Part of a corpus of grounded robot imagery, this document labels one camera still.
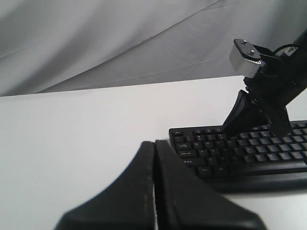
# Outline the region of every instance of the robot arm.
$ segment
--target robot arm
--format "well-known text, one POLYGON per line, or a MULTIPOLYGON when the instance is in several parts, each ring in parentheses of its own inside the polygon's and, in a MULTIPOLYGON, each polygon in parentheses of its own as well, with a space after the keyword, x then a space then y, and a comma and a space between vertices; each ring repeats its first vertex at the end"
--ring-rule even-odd
POLYGON ((235 39, 234 43, 229 58, 234 69, 245 76, 247 92, 239 91, 223 124, 224 132, 233 136, 269 124, 276 136, 286 135, 291 129, 286 105, 307 88, 307 29, 293 44, 274 52, 245 40, 235 39))

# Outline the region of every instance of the white table surface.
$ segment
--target white table surface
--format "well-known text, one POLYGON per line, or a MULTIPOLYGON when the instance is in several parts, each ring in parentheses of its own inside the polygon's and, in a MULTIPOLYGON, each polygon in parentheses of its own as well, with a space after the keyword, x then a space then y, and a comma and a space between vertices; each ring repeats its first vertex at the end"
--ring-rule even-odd
MULTIPOLYGON (((243 77, 0 98, 0 229, 50 230, 125 169, 144 140, 220 125, 243 77)), ((288 106, 307 119, 307 92, 288 106)), ((227 197, 270 230, 305 230, 307 191, 227 197)))

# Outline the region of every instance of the black keyboard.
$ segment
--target black keyboard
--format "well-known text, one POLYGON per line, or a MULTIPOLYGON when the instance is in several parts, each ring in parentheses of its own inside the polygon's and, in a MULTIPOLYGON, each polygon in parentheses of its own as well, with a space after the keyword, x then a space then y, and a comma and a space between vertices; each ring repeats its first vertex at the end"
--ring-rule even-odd
POLYGON ((169 138, 182 161, 219 192, 307 188, 307 121, 275 137, 269 125, 228 137, 221 126, 172 128, 169 138))

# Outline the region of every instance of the gray fabric backdrop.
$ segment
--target gray fabric backdrop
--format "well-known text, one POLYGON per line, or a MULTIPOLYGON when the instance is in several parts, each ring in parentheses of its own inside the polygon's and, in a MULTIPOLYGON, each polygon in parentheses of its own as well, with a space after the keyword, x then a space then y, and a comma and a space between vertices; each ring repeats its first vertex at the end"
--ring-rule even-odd
POLYGON ((234 38, 275 49, 306 0, 2 0, 0 95, 236 74, 234 38))

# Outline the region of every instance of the spacebar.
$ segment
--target spacebar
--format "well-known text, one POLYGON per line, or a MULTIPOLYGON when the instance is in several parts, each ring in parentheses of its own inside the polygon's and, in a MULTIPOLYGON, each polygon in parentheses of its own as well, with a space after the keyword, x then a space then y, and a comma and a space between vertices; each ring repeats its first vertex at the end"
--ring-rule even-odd
POLYGON ((235 176, 297 173, 307 171, 307 165, 304 161, 288 161, 275 163, 245 164, 240 166, 236 165, 230 170, 232 175, 235 176))

